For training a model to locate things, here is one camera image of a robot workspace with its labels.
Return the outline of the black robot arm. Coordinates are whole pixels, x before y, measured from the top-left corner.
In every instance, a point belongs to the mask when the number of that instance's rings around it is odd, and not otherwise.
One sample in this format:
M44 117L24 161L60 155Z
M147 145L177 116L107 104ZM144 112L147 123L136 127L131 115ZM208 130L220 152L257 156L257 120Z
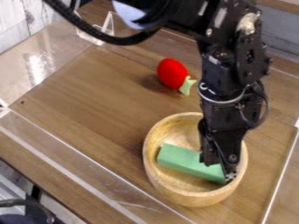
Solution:
M261 40L255 0L112 0L125 24L145 31L169 27L196 39L201 58L197 84L200 162L237 176L241 141L264 122L269 101L261 82L271 58Z

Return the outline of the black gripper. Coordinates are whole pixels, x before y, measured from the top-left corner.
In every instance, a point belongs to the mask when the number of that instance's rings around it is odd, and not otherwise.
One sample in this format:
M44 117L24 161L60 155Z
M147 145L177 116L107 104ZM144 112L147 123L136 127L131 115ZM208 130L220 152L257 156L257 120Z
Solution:
M265 120L260 115L264 100L261 84L249 86L236 102L219 104L201 100L200 162L207 166L219 164L227 181L237 176L243 137Z

